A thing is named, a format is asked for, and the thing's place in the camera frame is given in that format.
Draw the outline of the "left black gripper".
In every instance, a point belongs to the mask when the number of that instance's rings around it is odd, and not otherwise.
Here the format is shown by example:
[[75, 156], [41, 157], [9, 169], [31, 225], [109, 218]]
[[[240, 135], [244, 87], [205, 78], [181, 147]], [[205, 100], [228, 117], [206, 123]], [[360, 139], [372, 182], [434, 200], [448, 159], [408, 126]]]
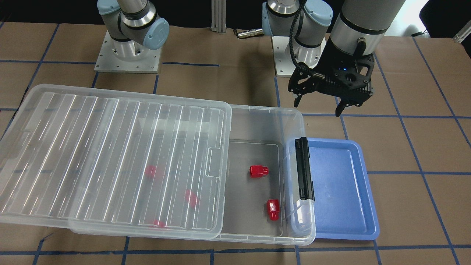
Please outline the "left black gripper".
[[335, 116], [339, 117], [346, 107], [361, 107], [375, 94], [371, 84], [374, 59], [372, 54], [360, 54], [366, 51], [366, 40], [356, 39], [353, 44], [350, 55], [328, 40], [315, 70], [305, 63], [296, 65], [288, 82], [288, 92], [294, 97], [293, 107], [299, 106], [302, 96], [318, 92], [340, 99], [335, 109]]

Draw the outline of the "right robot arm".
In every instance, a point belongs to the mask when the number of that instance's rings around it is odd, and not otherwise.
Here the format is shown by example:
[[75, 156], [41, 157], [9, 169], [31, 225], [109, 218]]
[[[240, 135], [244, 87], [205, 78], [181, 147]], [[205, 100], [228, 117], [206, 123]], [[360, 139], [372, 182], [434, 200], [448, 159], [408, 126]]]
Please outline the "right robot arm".
[[149, 0], [99, 0], [99, 14], [111, 37], [112, 51], [119, 59], [141, 59], [167, 41], [169, 23]]

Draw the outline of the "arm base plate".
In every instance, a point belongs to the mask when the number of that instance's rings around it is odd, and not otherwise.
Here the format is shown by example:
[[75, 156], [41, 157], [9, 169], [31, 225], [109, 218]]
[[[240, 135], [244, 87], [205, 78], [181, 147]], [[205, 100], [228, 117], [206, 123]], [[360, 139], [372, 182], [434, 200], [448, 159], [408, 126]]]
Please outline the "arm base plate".
[[[277, 77], [291, 77], [295, 65], [291, 60], [289, 37], [273, 36], [271, 37], [273, 46], [273, 56]], [[293, 54], [297, 62], [304, 62], [309, 68], [314, 68], [320, 61], [322, 52], [325, 48], [327, 38], [324, 37], [320, 46], [315, 48], [303, 47], [293, 40]]]
[[132, 40], [118, 42], [106, 32], [94, 71], [158, 74], [162, 50], [150, 50]]

